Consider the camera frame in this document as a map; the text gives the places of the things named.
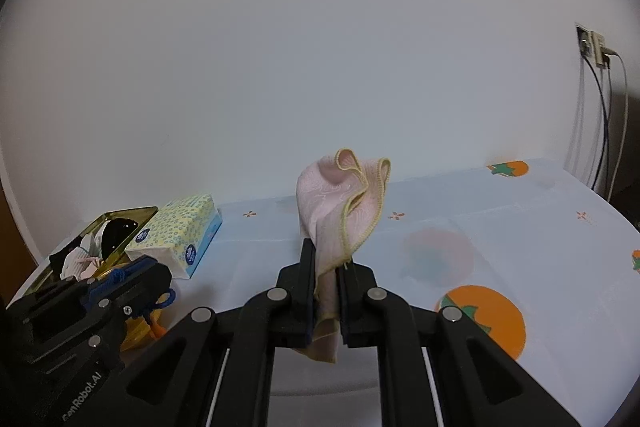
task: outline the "round metal rivet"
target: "round metal rivet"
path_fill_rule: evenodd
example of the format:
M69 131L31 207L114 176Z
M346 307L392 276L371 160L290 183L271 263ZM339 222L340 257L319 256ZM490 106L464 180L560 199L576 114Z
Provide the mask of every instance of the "round metal rivet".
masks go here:
M194 322L207 322L211 318L209 308L196 308L191 312L191 320Z
M447 306L442 310L442 316L450 322L456 322L462 318L462 311L455 306Z
M284 288L271 288L267 292L267 297L272 301L282 301L287 298L287 291Z
M382 288L369 288L367 295L374 301L382 301L386 299L386 290Z

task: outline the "wall outlet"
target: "wall outlet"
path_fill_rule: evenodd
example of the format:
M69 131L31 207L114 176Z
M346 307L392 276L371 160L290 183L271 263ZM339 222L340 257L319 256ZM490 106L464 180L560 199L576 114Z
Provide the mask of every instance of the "wall outlet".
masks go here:
M605 47L604 37L596 32L591 32L591 42L593 43L593 60L596 66L604 68L604 55L602 49Z
M578 33L578 46L580 47L580 54L589 60L593 60L593 41L591 41L591 31L579 24L575 26L575 30Z

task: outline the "white wall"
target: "white wall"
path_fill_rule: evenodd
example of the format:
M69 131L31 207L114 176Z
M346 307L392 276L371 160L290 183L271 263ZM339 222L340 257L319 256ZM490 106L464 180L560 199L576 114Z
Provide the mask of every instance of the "white wall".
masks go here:
M341 146L388 155L396 180L565 163L575 22L625 56L640 93L639 15L640 0L9 0L2 182L46 254L106 210L291 194ZM586 94L578 175L589 79Z

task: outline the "yellow tissue package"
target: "yellow tissue package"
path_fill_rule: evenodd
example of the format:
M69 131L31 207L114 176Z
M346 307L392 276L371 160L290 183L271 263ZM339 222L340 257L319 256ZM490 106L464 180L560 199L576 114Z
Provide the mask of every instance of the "yellow tissue package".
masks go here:
M171 201L125 251L132 261L148 255L166 264L174 279L190 279L221 224L211 194Z

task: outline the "pink cloth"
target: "pink cloth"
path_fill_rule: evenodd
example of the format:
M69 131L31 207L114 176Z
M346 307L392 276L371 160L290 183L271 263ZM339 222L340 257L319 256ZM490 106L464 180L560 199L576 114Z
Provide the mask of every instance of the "pink cloth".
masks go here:
M318 320L313 343L303 352L314 360L335 362L338 295L335 268L351 260L380 220L388 158L363 163L350 149L325 156L298 178L296 199L303 237L316 246Z

